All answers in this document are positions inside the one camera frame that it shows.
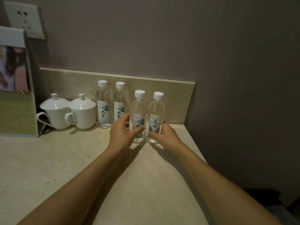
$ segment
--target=gray wall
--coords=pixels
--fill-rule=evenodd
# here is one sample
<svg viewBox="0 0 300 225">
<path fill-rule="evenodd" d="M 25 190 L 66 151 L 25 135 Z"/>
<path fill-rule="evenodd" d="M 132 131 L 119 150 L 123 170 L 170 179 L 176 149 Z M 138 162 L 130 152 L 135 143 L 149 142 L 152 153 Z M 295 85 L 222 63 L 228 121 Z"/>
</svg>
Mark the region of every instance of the gray wall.
<svg viewBox="0 0 300 225">
<path fill-rule="evenodd" d="M 41 7 L 42 67 L 195 81 L 186 126 L 209 164 L 300 196 L 299 0 L 14 1 Z"/>
</svg>

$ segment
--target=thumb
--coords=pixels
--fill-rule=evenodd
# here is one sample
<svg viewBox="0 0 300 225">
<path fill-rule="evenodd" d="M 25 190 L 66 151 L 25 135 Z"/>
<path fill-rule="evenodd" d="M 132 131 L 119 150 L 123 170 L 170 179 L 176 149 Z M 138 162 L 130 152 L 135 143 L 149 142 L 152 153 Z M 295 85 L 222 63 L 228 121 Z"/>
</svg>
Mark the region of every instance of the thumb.
<svg viewBox="0 0 300 225">
<path fill-rule="evenodd" d="M 155 133 L 155 132 L 148 132 L 148 136 L 152 137 L 154 140 L 158 140 L 161 137 L 161 134 Z"/>
<path fill-rule="evenodd" d="M 143 132 L 144 130 L 145 130 L 145 127 L 141 126 L 141 127 L 138 127 L 136 129 L 132 130 L 132 134 L 134 136 L 136 136 L 136 135 L 140 134 L 141 132 Z"/>
</svg>

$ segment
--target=plastic bottle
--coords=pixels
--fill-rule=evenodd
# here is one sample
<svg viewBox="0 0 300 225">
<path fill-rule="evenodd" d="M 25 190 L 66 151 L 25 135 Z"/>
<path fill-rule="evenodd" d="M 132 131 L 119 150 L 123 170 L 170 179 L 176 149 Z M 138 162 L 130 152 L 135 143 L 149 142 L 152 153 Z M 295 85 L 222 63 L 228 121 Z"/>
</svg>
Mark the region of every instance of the plastic bottle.
<svg viewBox="0 0 300 225">
<path fill-rule="evenodd" d="M 163 104 L 163 93 L 156 91 L 153 95 L 154 101 L 148 106 L 147 119 L 149 122 L 148 132 L 160 133 L 165 115 L 165 105 Z M 147 136 L 148 143 L 157 144 L 158 141 Z"/>
<path fill-rule="evenodd" d="M 97 124 L 100 128 L 110 128 L 113 122 L 113 102 L 112 95 L 108 89 L 106 80 L 98 81 L 99 89 L 96 91 Z"/>
<path fill-rule="evenodd" d="M 116 122 L 125 113 L 127 103 L 127 93 L 124 82 L 116 83 L 116 91 L 112 97 L 114 104 L 114 122 Z"/>
<path fill-rule="evenodd" d="M 146 116 L 147 116 L 147 104 L 144 100 L 145 91 L 143 90 L 136 90 L 134 93 L 135 101 L 132 102 L 130 107 L 130 122 L 129 122 L 129 129 L 134 130 L 139 127 L 145 126 L 146 123 Z M 144 141 L 144 134 L 145 131 L 141 132 L 137 135 L 133 143 L 142 143 Z"/>
</svg>

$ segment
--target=white mug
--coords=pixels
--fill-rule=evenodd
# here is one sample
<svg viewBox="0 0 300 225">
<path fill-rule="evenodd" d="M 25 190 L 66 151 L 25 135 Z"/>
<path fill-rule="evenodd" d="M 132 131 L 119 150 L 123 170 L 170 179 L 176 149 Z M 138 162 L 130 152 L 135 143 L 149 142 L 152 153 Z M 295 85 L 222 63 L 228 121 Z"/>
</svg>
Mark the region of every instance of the white mug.
<svg viewBox="0 0 300 225">
<path fill-rule="evenodd" d="M 70 112 L 70 109 L 68 107 L 59 110 L 45 110 L 45 111 L 46 113 L 40 112 L 36 115 L 36 119 L 38 121 L 46 125 L 49 125 L 50 127 L 56 128 L 58 130 L 65 129 L 70 126 L 68 123 L 65 122 L 65 114 Z M 50 124 L 40 120 L 41 115 L 46 115 L 48 117 Z"/>
<path fill-rule="evenodd" d="M 65 121 L 69 125 L 76 125 L 80 129 L 91 128 L 96 123 L 96 107 L 86 110 L 71 109 L 71 113 L 65 115 Z"/>
</svg>

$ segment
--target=person's right hand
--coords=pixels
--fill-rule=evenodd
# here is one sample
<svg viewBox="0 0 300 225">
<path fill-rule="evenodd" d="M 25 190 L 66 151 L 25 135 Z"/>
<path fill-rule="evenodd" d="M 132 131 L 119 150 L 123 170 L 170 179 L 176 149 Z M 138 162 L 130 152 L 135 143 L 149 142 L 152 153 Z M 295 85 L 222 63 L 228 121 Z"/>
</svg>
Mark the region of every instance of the person's right hand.
<svg viewBox="0 0 300 225">
<path fill-rule="evenodd" d="M 162 134 L 148 132 L 148 136 L 157 140 L 165 149 L 172 153 L 184 146 L 184 143 L 178 137 L 175 130 L 166 122 L 163 122 Z"/>
</svg>

